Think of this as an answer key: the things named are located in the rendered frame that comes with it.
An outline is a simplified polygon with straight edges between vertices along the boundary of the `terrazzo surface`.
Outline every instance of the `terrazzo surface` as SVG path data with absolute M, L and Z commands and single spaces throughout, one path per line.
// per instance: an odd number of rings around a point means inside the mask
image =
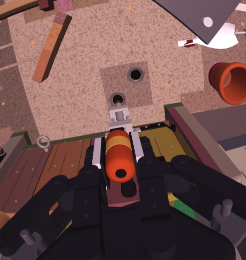
M 178 47 L 195 35 L 151 0 L 54 4 L 0 22 L 0 129 L 27 130 L 32 144 L 39 135 L 53 141 L 104 132 L 115 91 L 126 95 L 133 126 L 165 120 L 166 104 L 182 102 L 192 113 L 229 106 L 208 72 L 217 62 L 246 64 L 245 36 L 225 50 Z M 72 21 L 49 77 L 37 83 L 32 77 L 57 11 Z M 227 23 L 242 31 L 246 12 L 235 10 Z M 140 83 L 127 79 L 133 66 L 144 70 Z

